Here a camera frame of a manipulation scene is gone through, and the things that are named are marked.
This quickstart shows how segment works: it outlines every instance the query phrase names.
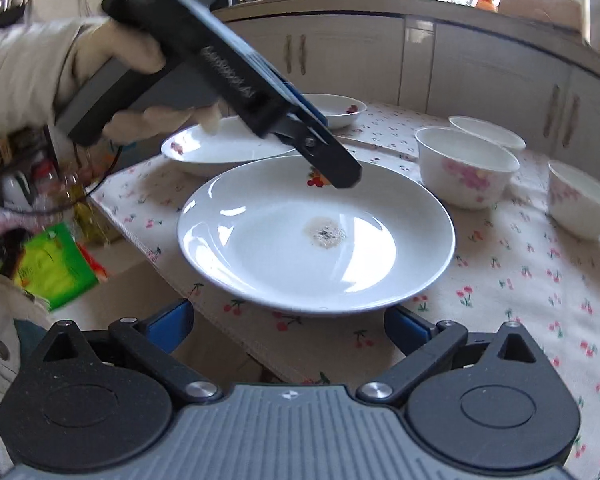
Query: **table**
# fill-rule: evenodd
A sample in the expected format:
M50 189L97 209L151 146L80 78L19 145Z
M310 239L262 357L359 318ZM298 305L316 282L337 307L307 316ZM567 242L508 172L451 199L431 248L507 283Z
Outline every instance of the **table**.
M389 105L337 134L359 160L419 180L414 133L445 120ZM406 306L474 332L519 320L577 400L581 433L567 467L600 480L600 242L579 242L546 215L546 158L520 156L520 173L489 210L448 207L456 254L437 282ZM178 213L203 183L163 156L116 174L95 194L105 215L196 309L282 380L362 384L403 355L384 335L383 313L336 319L290 316L207 283L180 254Z

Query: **white sleeve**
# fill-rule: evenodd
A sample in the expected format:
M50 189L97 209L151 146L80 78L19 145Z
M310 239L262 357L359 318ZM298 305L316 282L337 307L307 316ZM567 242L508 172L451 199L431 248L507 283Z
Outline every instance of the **white sleeve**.
M0 137L54 120L56 94L71 92L72 49L84 20L0 30Z

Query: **white bowl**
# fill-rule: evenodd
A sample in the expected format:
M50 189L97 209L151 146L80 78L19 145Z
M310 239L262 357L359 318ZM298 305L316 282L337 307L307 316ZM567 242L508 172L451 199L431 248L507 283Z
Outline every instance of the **white bowl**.
M421 128L416 140L422 183L464 209L492 206L520 168L510 151L454 128Z
M261 139L239 117L227 117L220 121L217 133L210 134L201 126L193 126L165 140L161 151L179 163L183 171L209 178L241 164L283 155L293 149L273 134Z
M198 272L236 298L311 316L383 308L418 294L454 254L442 204L399 173L361 162L335 189L301 156L227 171L200 187L178 220Z
M366 105L362 101L351 97L331 94L304 94L304 98L326 117L331 130L353 124L361 114L366 112Z
M484 140L490 140L494 144L513 152L521 152L526 148L525 139L497 124L462 116L449 117L449 123L458 128L458 130Z
M600 183L557 160L549 161L549 214L571 234L600 238Z

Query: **white glove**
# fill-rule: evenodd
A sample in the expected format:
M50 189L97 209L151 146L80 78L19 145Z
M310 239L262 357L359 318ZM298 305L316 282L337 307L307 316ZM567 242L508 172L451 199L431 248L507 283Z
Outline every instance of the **white glove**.
M148 34L107 20L89 28L74 44L72 73L79 86L83 85L111 57L119 59L137 72L152 74L164 67L160 45ZM170 134L195 123L205 131L219 127L217 105L189 110L151 107L144 112L124 110L116 113L102 133L117 144L129 144L159 134Z

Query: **triangular hole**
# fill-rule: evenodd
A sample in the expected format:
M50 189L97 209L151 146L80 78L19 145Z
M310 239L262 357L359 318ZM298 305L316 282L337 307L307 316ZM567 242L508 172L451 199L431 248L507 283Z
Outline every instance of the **triangular hole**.
M498 352L498 357L505 361L518 361L521 363L535 363L536 358L526 345L520 334L509 334L504 345Z
M61 361L62 359L74 359L78 357L78 352L71 343L68 334L58 334L55 341L51 344L43 361Z

